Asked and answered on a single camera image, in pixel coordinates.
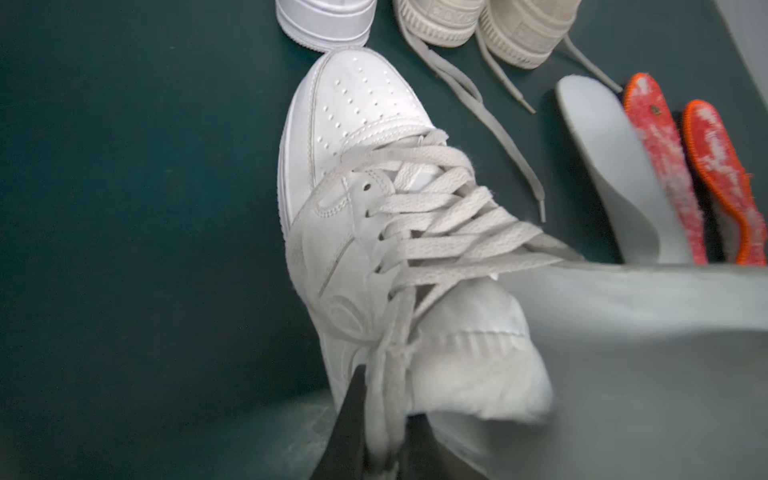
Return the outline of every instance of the shoelace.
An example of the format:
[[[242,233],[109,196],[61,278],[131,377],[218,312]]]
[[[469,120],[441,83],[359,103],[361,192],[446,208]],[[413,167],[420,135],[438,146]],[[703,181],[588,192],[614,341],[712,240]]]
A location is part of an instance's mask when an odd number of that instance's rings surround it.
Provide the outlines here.
[[[502,124],[496,120],[496,117],[488,111],[483,105],[482,96],[480,90],[475,86],[475,83],[461,70],[454,66],[451,62],[445,60],[440,55],[437,55],[429,46],[419,37],[415,36],[408,30],[405,22],[402,19],[400,2],[402,0],[394,0],[395,17],[402,33],[403,38],[413,51],[427,64],[442,80],[448,84],[448,86],[456,93],[458,99],[480,120],[496,137],[498,142],[502,145],[507,155],[520,169],[521,173],[525,177],[528,185],[531,187],[534,198],[538,202],[539,217],[542,223],[547,221],[546,209],[545,209],[545,192],[544,187],[541,185],[536,173],[531,166],[525,160],[522,152],[518,149],[515,142],[509,136],[507,131],[502,127]],[[475,35],[477,38],[480,53],[485,59],[485,63],[493,70],[498,79],[505,86],[507,91],[519,101],[528,111],[532,114],[536,113],[536,110],[527,102],[523,97],[523,94],[515,87],[515,84],[509,80],[509,77],[504,73],[502,68],[496,62],[491,55],[485,42],[482,39],[482,35],[479,32]],[[584,56],[573,44],[571,38],[565,35],[563,38],[563,45],[568,49],[573,56],[576,57],[583,66],[588,69],[595,77],[603,81],[609,88],[616,93],[621,93],[621,87],[611,80],[600,68],[593,64],[589,59]]]
[[[343,154],[341,166],[323,178],[297,214],[286,244],[291,277],[306,274],[300,233],[306,212],[317,208],[348,172],[394,175],[391,191],[369,211],[371,216],[389,215],[379,239],[398,240],[381,264],[381,274],[398,269],[382,318],[374,322],[383,332],[361,337],[313,315],[318,330],[375,347],[367,369],[366,442],[378,465],[401,445],[411,413],[406,410],[406,373],[419,348],[409,341],[414,321],[462,280],[549,265],[563,260],[560,252],[568,250],[497,205],[488,189],[475,183],[466,155],[445,146],[447,138],[434,130],[417,147]],[[436,173],[434,180],[418,192],[409,191],[425,172]]]

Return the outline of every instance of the sneaker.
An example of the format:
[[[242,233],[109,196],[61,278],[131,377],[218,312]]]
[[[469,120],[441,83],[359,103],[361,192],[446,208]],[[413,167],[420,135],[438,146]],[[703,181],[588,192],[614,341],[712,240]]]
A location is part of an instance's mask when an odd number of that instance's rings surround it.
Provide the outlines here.
[[[402,0],[402,20],[414,35],[440,47],[464,45],[488,0]]]
[[[493,277],[578,255],[497,205],[446,139],[387,60],[347,48],[302,81],[280,143],[290,278],[337,408],[366,365],[376,465],[408,415],[535,422],[552,404],[525,315]]]
[[[589,61],[568,37],[579,4],[581,0],[488,0],[480,16],[478,46],[488,66],[507,89],[511,82],[489,51],[510,65],[530,70],[544,63],[562,41],[590,73],[611,90],[621,93],[621,87]],[[517,88],[510,89],[510,93],[534,112]]]
[[[314,51],[363,46],[376,0],[276,0],[277,23],[297,44]]]

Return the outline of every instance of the dark green surface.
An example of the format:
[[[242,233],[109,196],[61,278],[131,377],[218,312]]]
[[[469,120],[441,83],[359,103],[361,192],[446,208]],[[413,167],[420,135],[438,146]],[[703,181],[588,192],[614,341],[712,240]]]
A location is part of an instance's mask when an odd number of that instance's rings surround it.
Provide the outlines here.
[[[69,3],[0,3],[5,454],[31,478],[167,478],[200,462],[201,478],[259,478],[256,465],[202,449],[257,455],[268,435],[232,429],[227,443],[201,432],[325,388],[286,274],[275,190],[284,115],[319,55],[283,36],[270,0]],[[491,134],[407,49],[388,1],[377,15],[369,46],[468,152],[478,180],[534,220]],[[587,0],[571,37],[614,79],[649,71],[673,110],[694,98],[718,107],[768,212],[768,115],[709,1]],[[564,55],[533,72],[506,68],[540,111],[531,116],[474,41],[445,56],[537,171],[549,233],[618,261],[554,103],[556,81],[582,69]],[[159,445],[196,435],[209,440],[162,459]]]

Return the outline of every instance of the shoe sole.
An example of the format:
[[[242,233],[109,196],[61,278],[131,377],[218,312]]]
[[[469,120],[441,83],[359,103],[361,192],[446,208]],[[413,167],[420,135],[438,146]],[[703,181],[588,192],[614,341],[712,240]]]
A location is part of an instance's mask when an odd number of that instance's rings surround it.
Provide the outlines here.
[[[568,33],[575,20],[557,22],[541,13],[532,5],[519,8],[521,4],[510,3],[522,22],[507,35],[494,19],[491,6],[483,8],[480,14],[480,35],[488,50],[501,60],[518,68],[531,70],[544,63],[560,40]]]
[[[683,224],[613,91],[571,75],[558,104],[597,188],[626,263],[693,263]]]
[[[376,13],[376,0],[362,2],[355,8],[323,8],[308,0],[276,0],[277,23],[297,44],[319,52],[340,47],[362,47],[368,41]],[[338,37],[314,31],[316,25],[345,25],[351,35]]]
[[[458,47],[475,33],[485,0],[460,8],[445,0],[432,0],[425,11],[415,0],[400,0],[399,14],[408,30],[423,41],[439,47]]]

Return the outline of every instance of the beige sneaker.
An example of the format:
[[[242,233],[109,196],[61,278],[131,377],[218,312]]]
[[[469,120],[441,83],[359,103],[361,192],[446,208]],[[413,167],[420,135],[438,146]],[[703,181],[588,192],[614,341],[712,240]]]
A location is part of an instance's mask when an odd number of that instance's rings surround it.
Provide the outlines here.
[[[515,67],[536,68],[576,21],[581,0],[490,0],[480,30],[488,50]]]
[[[399,14],[408,30],[441,47],[463,45],[475,33],[488,0],[402,0]]]

